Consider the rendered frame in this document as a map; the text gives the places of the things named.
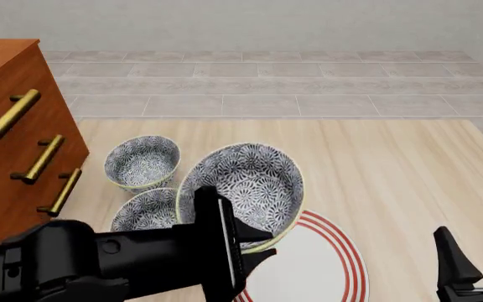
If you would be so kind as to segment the patterned black-white bowl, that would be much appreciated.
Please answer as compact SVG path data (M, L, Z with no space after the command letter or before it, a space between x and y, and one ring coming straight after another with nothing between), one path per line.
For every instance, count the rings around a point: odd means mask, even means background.
M214 186L231 201L234 216L273 238L242 243L256 253L280 241L297 222L304 203L304 179L298 165L278 148L261 143L226 145L206 155L183 178L176 195L178 223L195 221L195 191Z
M122 190L138 195L166 187L179 166L179 146L170 138L144 135L117 145L106 156L106 177Z
M117 211L111 232L171 228L178 223L176 193L172 188L157 188L135 195Z

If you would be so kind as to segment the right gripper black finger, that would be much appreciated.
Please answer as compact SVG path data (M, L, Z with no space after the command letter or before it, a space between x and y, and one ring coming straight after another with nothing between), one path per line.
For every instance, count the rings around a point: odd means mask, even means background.
M437 228L434 240L438 256L438 287L472 287L483 279L481 271L461 251L446 226Z

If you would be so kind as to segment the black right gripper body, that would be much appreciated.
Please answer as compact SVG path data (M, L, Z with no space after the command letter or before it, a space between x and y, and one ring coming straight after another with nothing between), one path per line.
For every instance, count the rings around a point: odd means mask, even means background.
M436 294L439 302L483 302L483 287L476 288L477 279L440 279Z

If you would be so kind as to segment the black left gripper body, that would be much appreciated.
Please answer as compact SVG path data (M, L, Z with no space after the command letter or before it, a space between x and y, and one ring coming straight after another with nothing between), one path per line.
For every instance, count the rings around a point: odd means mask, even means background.
M213 186L195 191L198 274L206 301L233 301L246 274L230 201Z

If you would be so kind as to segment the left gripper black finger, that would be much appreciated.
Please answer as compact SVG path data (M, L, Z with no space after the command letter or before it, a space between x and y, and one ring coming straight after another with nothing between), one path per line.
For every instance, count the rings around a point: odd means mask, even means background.
M243 264L243 274L245 279L254 271L254 269L260 265L263 261L266 261L268 258L275 256L277 254L277 250L275 248L270 248L265 251L261 251L258 253L243 253L241 255L241 260Z
M268 241L273 234L261 231L236 218L231 203L226 204L226 235L229 243L253 243Z

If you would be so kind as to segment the white plate with red rings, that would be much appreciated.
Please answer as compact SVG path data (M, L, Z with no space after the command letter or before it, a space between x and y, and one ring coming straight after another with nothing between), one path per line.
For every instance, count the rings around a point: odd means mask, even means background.
M370 285L361 252L342 228L315 211L260 263L232 302L368 302Z

